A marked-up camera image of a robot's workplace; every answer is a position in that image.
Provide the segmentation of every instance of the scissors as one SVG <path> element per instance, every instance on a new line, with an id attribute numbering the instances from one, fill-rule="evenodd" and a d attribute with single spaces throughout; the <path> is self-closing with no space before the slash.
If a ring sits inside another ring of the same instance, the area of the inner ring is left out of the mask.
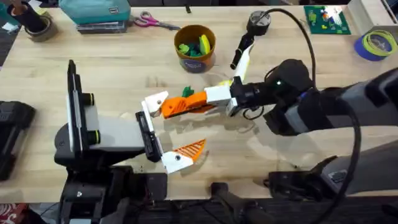
<path id="1" fill-rule="evenodd" d="M 139 26 L 139 27 L 159 26 L 159 27 L 167 28 L 169 30 L 179 30 L 179 29 L 181 29 L 181 27 L 157 21 L 147 11 L 143 11 L 142 13 L 140 13 L 139 17 L 135 17 L 134 18 L 134 23 L 137 26 Z"/>

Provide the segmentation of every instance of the teal box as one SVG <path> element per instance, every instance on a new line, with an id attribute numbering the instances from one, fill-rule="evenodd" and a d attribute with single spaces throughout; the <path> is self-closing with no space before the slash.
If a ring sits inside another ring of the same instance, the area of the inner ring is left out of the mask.
<path id="1" fill-rule="evenodd" d="M 3 18 L 5 21 L 11 23 L 14 26 L 20 25 L 18 21 L 16 21 L 12 16 L 7 13 L 7 6 L 4 3 L 0 2 L 0 18 Z"/>
<path id="2" fill-rule="evenodd" d="M 127 0 L 60 0 L 59 7 L 76 24 L 126 21 L 131 13 Z"/>

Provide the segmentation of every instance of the orange 3d printed part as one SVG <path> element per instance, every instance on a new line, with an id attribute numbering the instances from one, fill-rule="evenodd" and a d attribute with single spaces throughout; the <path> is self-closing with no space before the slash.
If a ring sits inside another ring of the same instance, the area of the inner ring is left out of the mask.
<path id="1" fill-rule="evenodd" d="M 162 104 L 161 110 L 165 119 L 185 113 L 204 113 L 215 106 L 206 103 L 206 92 L 202 91 L 187 98 L 175 97 L 167 99 Z"/>
<path id="2" fill-rule="evenodd" d="M 203 148 L 205 147 L 205 143 L 206 143 L 206 139 L 202 139 L 195 143 L 192 143 L 192 144 L 189 144 L 186 146 L 182 146 L 178 149 L 174 149 L 173 151 L 178 154 L 181 154 L 183 156 L 187 156 L 187 157 L 191 158 L 193 162 L 195 162 L 199 158 L 200 154 L 202 153 Z"/>

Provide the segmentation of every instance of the black case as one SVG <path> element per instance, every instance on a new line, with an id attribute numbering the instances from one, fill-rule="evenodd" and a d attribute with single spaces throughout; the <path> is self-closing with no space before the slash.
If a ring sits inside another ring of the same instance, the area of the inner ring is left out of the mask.
<path id="1" fill-rule="evenodd" d="M 0 180 L 9 178 L 19 152 L 19 146 L 14 146 L 34 114 L 35 109 L 25 103 L 0 101 Z"/>

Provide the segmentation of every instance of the wooden tabletop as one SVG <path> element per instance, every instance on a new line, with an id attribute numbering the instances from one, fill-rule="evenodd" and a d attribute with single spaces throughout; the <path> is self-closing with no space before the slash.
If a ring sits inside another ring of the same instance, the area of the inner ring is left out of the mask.
<path id="1" fill-rule="evenodd" d="M 132 13 L 145 9 L 133 8 Z M 95 94 L 100 114 L 135 119 L 145 96 L 164 90 L 179 96 L 187 85 L 200 91 L 232 77 L 229 64 L 250 13 L 266 9 L 192 7 L 187 14 L 184 7 L 148 8 L 158 20 L 181 27 L 201 24 L 215 33 L 215 66 L 199 75 L 187 73 L 179 65 L 173 47 L 175 31 L 130 27 L 127 34 L 81 35 L 61 10 L 49 9 L 60 33 L 39 44 L 21 31 L 0 72 L 0 99 L 22 101 L 37 110 L 11 179 L 0 183 L 0 202 L 56 202 L 60 198 L 67 172 L 53 161 L 53 140 L 67 122 L 69 59 L 77 65 L 83 90 Z M 305 20 L 303 7 L 285 9 Z M 392 55 L 382 62 L 368 62 L 356 55 L 356 28 L 348 12 L 346 17 L 354 35 L 310 36 L 319 88 L 375 77 L 398 60 Z M 303 60 L 311 68 L 308 47 L 297 25 L 283 14 L 272 13 L 267 34 L 256 39 L 245 82 L 260 82 L 269 69 L 288 58 Z M 293 165 L 309 169 L 326 156 L 349 154 L 353 144 L 350 128 L 282 137 L 272 134 L 262 118 L 252 122 L 223 114 L 156 118 L 154 125 L 165 151 L 207 139 L 205 152 L 194 166 L 169 175 L 169 199 L 207 198 L 207 187 L 214 181 L 229 183 L 231 191 L 242 197 L 268 197 L 269 191 L 261 185 L 268 172 L 292 170 Z M 397 138 L 397 128 L 363 128 L 362 150 Z M 160 162 L 149 162 L 145 155 L 122 164 L 132 165 L 136 172 L 164 172 Z"/>

